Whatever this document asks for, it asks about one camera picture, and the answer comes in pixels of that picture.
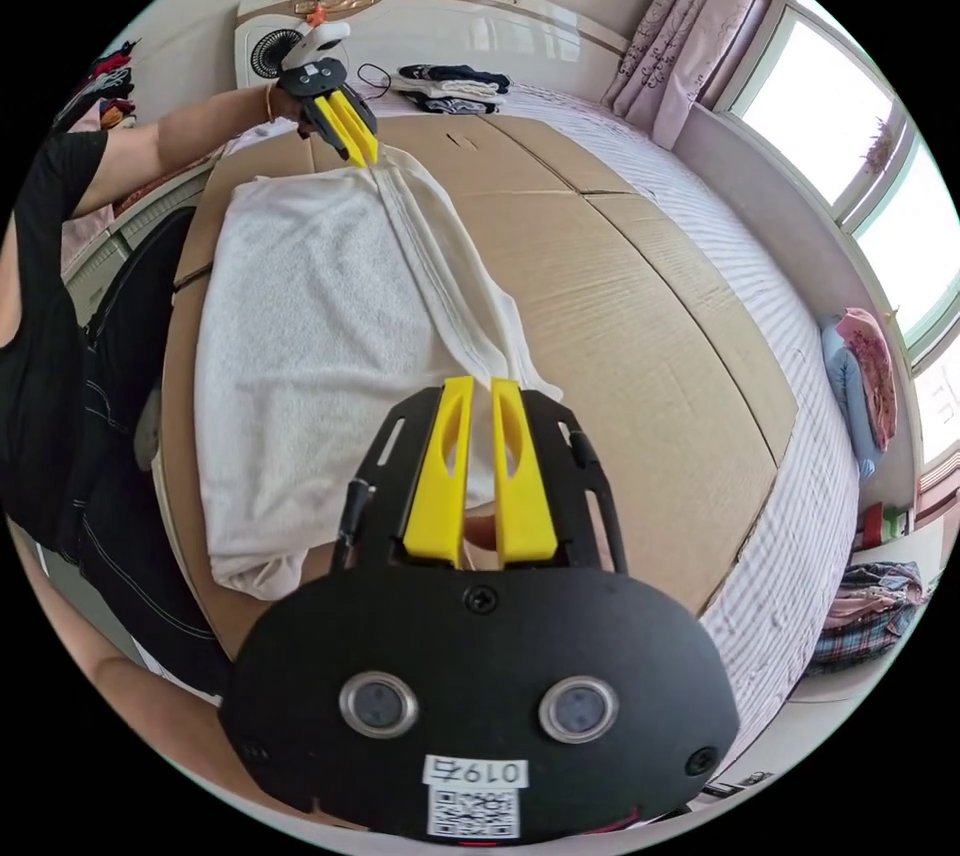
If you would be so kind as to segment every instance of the qr code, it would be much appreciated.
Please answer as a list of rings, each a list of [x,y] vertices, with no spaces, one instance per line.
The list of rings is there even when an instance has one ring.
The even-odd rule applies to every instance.
[[[427,832],[447,839],[517,839],[520,836],[517,790],[484,792],[431,786]]]

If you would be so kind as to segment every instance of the black cable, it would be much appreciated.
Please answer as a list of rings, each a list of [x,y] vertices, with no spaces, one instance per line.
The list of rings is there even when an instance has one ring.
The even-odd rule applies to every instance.
[[[369,66],[371,69],[376,69],[383,73],[383,75],[387,78],[386,85],[383,83],[371,83],[369,79],[364,79],[362,73],[364,66]],[[386,96],[386,94],[390,92],[390,74],[382,66],[378,66],[376,63],[361,63],[357,69],[357,79],[359,79],[361,83],[366,83],[367,86],[373,86],[375,89],[378,86],[381,87],[380,92],[377,93],[376,96],[371,96],[370,99],[379,99],[381,96]]]

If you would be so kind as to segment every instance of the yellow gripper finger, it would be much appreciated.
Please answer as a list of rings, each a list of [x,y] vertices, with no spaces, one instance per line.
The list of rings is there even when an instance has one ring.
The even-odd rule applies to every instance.
[[[493,394],[493,472],[497,500],[497,556],[512,563],[546,562],[557,552],[557,535],[543,487],[537,453],[527,424],[520,386],[495,379]],[[507,453],[513,456],[510,473]]]
[[[343,143],[344,149],[347,151],[346,161],[354,166],[365,167],[367,163],[360,152],[360,147],[354,142],[347,127],[343,124],[343,120],[337,115],[336,107],[325,96],[318,96],[314,100],[314,104],[323,114],[323,118],[330,128],[337,134],[337,138]]]
[[[463,544],[472,406],[472,376],[444,383],[403,535],[403,547],[411,556],[450,563],[455,569],[460,568]],[[454,447],[451,471],[447,464]]]
[[[376,166],[379,143],[374,133],[360,118],[357,111],[350,105],[350,101],[339,90],[329,96],[330,105],[336,111],[337,117],[343,123],[344,129],[357,147],[358,152],[371,166]]]

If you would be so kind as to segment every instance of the pink curtain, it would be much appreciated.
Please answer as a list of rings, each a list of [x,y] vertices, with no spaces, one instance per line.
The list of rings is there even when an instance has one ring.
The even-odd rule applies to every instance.
[[[654,0],[603,104],[672,149],[754,0]]]
[[[71,133],[96,132],[100,129],[100,100],[98,99],[89,112],[78,119],[70,127]],[[63,224],[63,239],[60,244],[60,272],[83,252],[90,241],[113,222],[113,206],[104,206],[96,212],[81,216],[80,219],[71,219]]]

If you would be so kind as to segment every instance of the white towel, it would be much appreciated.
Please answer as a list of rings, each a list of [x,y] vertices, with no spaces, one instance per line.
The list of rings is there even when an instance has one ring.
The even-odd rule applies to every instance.
[[[494,83],[478,83],[472,79],[407,79],[391,76],[390,85],[401,93],[423,93],[427,99],[475,99],[483,103],[504,101]]]
[[[561,393],[537,374],[515,302],[413,157],[381,147],[371,169],[238,187],[197,346],[214,579],[260,599],[294,590],[307,551],[336,538],[347,483],[390,408],[459,375],[478,383],[472,507],[493,499],[491,378]]]

